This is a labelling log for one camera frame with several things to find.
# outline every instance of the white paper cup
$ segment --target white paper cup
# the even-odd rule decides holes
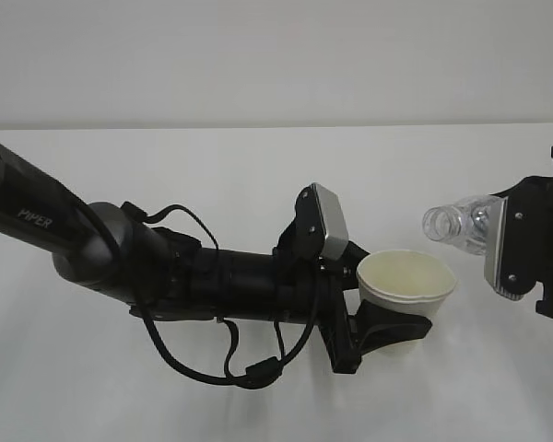
[[[364,258],[357,267],[360,299],[400,313],[431,320],[457,280],[434,256],[413,250],[385,250]],[[418,341],[383,347],[387,354],[404,354]]]

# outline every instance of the plastic bottle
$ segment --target plastic bottle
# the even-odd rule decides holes
[[[486,252],[489,207],[499,200],[497,196],[478,195],[455,204],[434,207],[422,218],[424,234],[433,241],[483,255]]]

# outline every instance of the robotic arm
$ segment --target robotic arm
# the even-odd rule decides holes
[[[209,235],[214,249],[165,227],[182,210]],[[131,203],[87,205],[59,181],[0,145],[0,232],[49,251],[66,280],[114,297],[140,317],[162,358],[189,378],[214,385],[258,389],[273,383],[317,326],[336,373],[355,373],[362,356],[392,343],[423,338],[431,322],[362,301],[347,313],[343,292],[358,287],[356,269],[368,254],[348,239],[337,196],[314,183],[301,190],[295,217],[271,254],[221,250],[209,230],[178,204],[149,216]],[[269,320],[280,357],[229,371],[238,344],[232,318]],[[225,377],[198,373],[177,361],[155,326],[160,320],[224,322],[231,346]],[[280,322],[304,323],[285,352]]]
[[[486,280],[511,300],[542,283],[536,312],[553,318],[553,177],[527,177],[496,196],[501,200],[490,210]]]

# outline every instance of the white wall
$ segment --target white wall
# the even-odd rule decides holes
[[[553,0],[2,0],[0,128],[553,122]]]
[[[482,261],[420,233],[422,213],[549,175],[553,125],[17,131],[0,141],[87,201],[191,206],[222,247],[268,251],[299,189],[336,191],[367,250],[432,252],[460,279],[410,355],[334,375],[319,334],[268,390],[209,387],[164,365],[123,304],[58,279],[49,256],[0,235],[0,442],[553,441],[553,320],[495,295]],[[180,215],[169,227],[203,237]],[[356,294],[351,296],[356,305]],[[215,322],[160,326],[185,363],[220,374]],[[290,347],[300,326],[285,325]],[[241,321],[235,367],[273,355]]]

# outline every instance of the black mount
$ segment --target black mount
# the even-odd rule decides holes
[[[553,178],[527,177],[496,195],[508,197],[500,283],[518,296],[542,283],[536,312],[553,318]]]

